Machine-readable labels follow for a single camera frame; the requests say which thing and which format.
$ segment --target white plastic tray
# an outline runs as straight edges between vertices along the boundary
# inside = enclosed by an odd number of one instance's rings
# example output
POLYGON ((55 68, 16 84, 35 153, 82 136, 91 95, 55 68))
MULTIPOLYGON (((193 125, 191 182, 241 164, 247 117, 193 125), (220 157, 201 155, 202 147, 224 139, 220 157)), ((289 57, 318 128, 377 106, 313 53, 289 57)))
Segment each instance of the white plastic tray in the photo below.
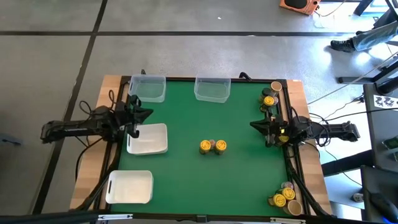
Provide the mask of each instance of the white plastic tray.
POLYGON ((197 75, 193 92, 197 100, 225 103, 229 97, 231 79, 197 75))
POLYGON ((105 200, 108 203, 148 203, 154 178, 148 170, 115 170, 109 175, 105 200))
POLYGON ((166 124, 138 125, 139 137, 127 138, 127 152, 134 155, 149 155, 167 152, 166 124))
POLYGON ((133 75, 129 95, 137 95, 142 102, 161 103, 166 93, 164 75, 133 75))

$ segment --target jeans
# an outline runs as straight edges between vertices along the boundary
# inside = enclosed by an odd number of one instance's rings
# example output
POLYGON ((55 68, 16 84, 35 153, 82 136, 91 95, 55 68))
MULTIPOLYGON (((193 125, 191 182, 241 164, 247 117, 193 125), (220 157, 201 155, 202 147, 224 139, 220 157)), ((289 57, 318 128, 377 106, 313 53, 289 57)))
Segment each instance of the jeans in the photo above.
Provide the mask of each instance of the jeans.
POLYGON ((376 44, 386 43, 398 34, 398 23, 394 21, 390 24, 369 30, 363 34, 353 37, 356 50, 366 50, 376 44))

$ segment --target orange device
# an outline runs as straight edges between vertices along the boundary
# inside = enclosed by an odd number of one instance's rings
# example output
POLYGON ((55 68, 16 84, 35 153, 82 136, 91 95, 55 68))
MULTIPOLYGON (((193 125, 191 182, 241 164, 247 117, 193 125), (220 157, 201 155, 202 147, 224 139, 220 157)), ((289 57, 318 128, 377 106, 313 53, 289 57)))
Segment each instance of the orange device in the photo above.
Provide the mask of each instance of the orange device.
POLYGON ((312 15, 318 9, 320 0, 280 0, 280 7, 312 15))

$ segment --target clear plastic bin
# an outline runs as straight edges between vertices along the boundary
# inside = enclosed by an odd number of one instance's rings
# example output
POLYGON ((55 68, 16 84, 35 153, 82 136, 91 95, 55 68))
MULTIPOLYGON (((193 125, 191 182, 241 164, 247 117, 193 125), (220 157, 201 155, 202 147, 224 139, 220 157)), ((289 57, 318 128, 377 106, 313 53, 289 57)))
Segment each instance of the clear plastic bin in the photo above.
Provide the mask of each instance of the clear plastic bin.
POLYGON ((161 103, 166 94, 166 77, 163 75, 133 75, 129 95, 137 95, 143 102, 161 103))
POLYGON ((231 89, 230 78, 212 78, 197 75, 195 80, 195 96, 197 100, 225 103, 231 89))

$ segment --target green table surface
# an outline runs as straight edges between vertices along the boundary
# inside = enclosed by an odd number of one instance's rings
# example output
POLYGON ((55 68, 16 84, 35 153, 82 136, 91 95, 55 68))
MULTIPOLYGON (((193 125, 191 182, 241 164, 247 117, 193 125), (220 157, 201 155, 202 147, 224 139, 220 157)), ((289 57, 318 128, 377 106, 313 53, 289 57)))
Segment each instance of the green table surface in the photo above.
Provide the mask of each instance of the green table surface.
POLYGON ((112 212, 204 215, 287 216, 267 203, 267 197, 287 181, 282 150, 266 148, 249 123, 264 117, 258 97, 266 83, 232 83, 226 103, 198 101, 194 82, 167 82, 163 103, 143 103, 154 109, 145 124, 167 125, 165 154, 135 156, 124 139, 119 170, 149 170, 154 177, 147 204, 114 204, 112 212), (226 152, 199 153, 204 139, 223 139, 226 152))

